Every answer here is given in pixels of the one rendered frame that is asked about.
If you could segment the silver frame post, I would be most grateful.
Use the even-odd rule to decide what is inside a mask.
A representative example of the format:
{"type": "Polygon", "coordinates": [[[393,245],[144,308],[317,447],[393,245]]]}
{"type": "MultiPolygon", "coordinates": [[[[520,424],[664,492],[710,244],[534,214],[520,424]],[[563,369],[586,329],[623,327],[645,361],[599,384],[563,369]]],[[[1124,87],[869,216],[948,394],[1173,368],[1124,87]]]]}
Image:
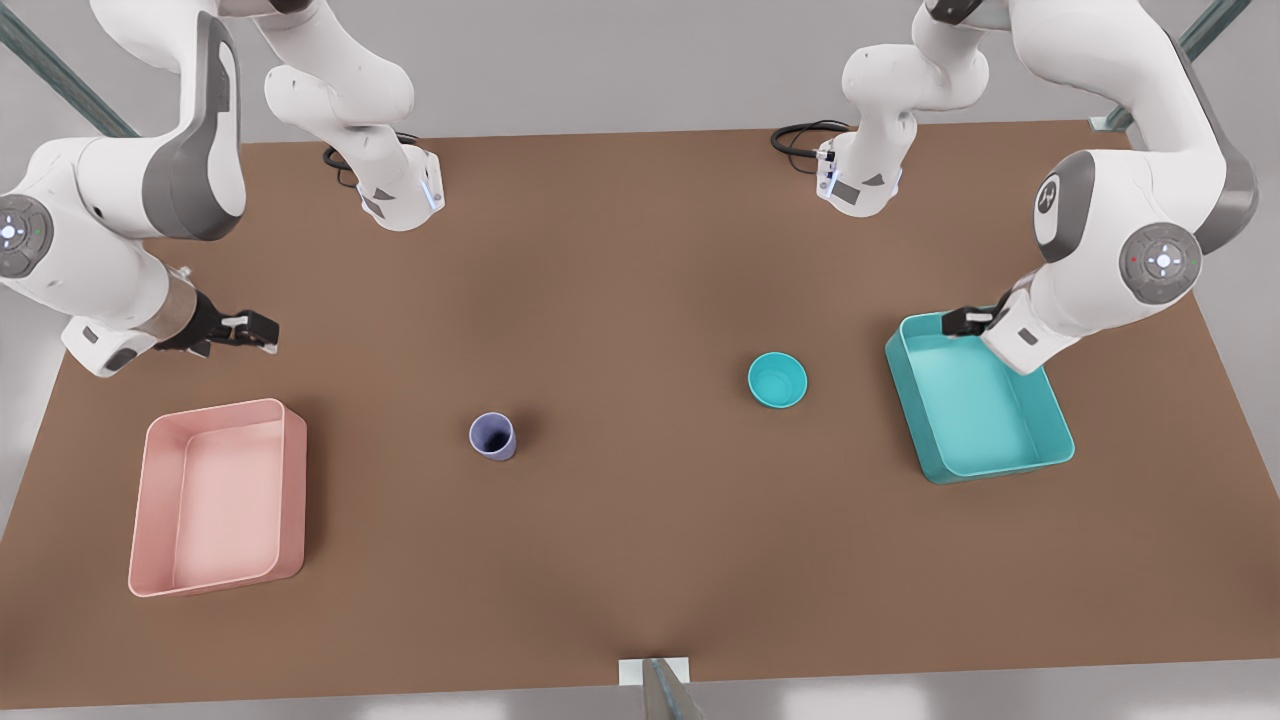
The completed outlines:
{"type": "MultiPolygon", "coordinates": [[[[1180,35],[1178,46],[1190,61],[1194,61],[1253,1],[1211,0],[1180,35]]],[[[1128,109],[1117,104],[1106,117],[1092,117],[1089,124],[1094,132],[1121,133],[1133,127],[1134,119],[1128,109]]]]}
{"type": "Polygon", "coordinates": [[[618,685],[643,689],[644,720],[707,720],[689,691],[689,657],[622,659],[618,685]]]}
{"type": "Polygon", "coordinates": [[[0,0],[0,44],[101,135],[140,137],[4,0],[0,0]]]}

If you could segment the teal bowl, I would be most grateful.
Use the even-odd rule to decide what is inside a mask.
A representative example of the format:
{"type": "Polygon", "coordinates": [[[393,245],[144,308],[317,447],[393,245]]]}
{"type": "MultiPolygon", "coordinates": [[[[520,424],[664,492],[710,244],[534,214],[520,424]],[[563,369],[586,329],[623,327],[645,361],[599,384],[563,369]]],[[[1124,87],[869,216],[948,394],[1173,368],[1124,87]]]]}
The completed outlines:
{"type": "Polygon", "coordinates": [[[805,397],[809,379],[805,366],[796,357],[767,352],[750,363],[748,388],[754,400],[765,407],[792,407],[805,397]]]}

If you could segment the pink rectangular box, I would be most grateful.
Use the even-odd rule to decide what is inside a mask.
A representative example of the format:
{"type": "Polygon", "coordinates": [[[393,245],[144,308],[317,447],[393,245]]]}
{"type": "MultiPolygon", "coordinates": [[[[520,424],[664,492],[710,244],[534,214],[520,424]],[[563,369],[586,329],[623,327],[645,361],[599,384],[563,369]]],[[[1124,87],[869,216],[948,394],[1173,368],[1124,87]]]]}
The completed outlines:
{"type": "Polygon", "coordinates": [[[275,398],[146,430],[128,587],[140,598],[293,577],[305,564],[306,421],[275,398]]]}

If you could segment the purple cup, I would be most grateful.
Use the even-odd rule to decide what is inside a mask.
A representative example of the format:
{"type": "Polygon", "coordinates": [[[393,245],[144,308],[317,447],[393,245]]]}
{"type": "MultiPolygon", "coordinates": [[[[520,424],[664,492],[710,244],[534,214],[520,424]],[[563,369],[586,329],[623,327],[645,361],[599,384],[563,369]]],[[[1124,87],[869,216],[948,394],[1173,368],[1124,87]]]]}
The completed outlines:
{"type": "Polygon", "coordinates": [[[484,413],[468,428],[468,442],[480,455],[503,462],[515,456],[517,439],[511,419],[502,413],[484,413]]]}

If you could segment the teal rectangular box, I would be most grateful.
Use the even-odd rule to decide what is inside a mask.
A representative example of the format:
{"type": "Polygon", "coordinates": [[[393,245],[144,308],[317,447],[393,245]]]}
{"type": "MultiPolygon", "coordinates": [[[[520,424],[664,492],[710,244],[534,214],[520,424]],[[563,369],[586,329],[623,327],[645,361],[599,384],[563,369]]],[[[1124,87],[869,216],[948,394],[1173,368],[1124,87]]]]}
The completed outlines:
{"type": "Polygon", "coordinates": [[[1075,442],[1047,373],[1020,375],[941,314],[905,316],[884,346],[923,475],[938,486],[1070,461],[1075,442]]]}

